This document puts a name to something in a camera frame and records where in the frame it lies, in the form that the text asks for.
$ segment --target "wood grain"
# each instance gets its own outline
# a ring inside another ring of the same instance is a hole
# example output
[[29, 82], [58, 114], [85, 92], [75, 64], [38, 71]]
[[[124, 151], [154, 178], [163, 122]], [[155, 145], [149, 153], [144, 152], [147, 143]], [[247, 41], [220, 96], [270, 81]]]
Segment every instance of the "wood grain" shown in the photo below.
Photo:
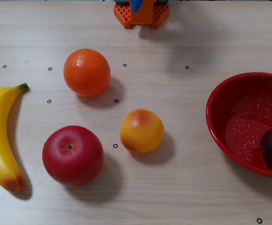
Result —
[[[262, 218], [272, 225], [272, 178], [228, 160], [205, 122], [221, 81], [272, 73], [272, 2], [170, 7], [160, 29], [125, 30], [113, 3], [0, 2], [0, 87], [31, 87], [8, 128], [29, 185], [19, 195], [0, 187], [0, 224], [255, 225]], [[97, 99], [78, 98], [63, 80], [65, 59], [79, 48], [101, 52], [112, 69]], [[166, 129], [160, 149], [144, 157], [119, 140], [136, 108], [156, 112]], [[66, 125], [87, 127], [104, 146], [103, 171], [85, 187], [64, 188], [42, 164], [47, 137]]]

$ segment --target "banana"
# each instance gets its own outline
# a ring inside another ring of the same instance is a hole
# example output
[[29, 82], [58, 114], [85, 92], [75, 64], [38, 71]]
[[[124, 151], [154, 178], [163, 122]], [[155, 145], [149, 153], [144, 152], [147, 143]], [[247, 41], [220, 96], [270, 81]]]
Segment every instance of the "banana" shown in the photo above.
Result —
[[7, 120], [16, 97], [26, 90], [29, 90], [26, 83], [15, 88], [0, 88], [0, 185], [13, 193], [23, 189], [23, 174], [9, 145]]

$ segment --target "yellow peach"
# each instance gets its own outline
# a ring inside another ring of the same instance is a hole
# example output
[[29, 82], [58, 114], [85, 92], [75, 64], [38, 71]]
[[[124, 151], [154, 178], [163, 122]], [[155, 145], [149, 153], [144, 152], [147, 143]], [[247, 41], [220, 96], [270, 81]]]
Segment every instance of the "yellow peach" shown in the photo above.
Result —
[[155, 150], [164, 136], [161, 119], [146, 109], [131, 111], [121, 127], [121, 143], [134, 153], [148, 153]]

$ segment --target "bowl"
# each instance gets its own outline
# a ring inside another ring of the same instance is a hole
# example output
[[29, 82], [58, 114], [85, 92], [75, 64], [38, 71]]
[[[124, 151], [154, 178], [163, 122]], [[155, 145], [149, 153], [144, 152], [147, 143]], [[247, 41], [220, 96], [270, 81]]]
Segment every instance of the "bowl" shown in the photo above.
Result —
[[218, 85], [206, 107], [209, 131], [217, 145], [241, 166], [272, 177], [260, 150], [272, 129], [272, 74], [244, 73]]

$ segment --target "orange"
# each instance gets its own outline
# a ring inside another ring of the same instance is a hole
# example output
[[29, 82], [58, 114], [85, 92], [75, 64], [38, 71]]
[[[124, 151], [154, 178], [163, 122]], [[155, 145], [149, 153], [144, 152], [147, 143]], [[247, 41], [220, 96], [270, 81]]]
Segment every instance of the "orange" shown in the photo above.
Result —
[[67, 86], [84, 97], [95, 97], [103, 93], [111, 77], [105, 57], [92, 49], [71, 53], [65, 61], [63, 74]]
[[131, 152], [148, 153], [155, 150], [164, 136], [161, 119], [146, 109], [136, 109], [125, 118], [121, 127], [121, 143]]

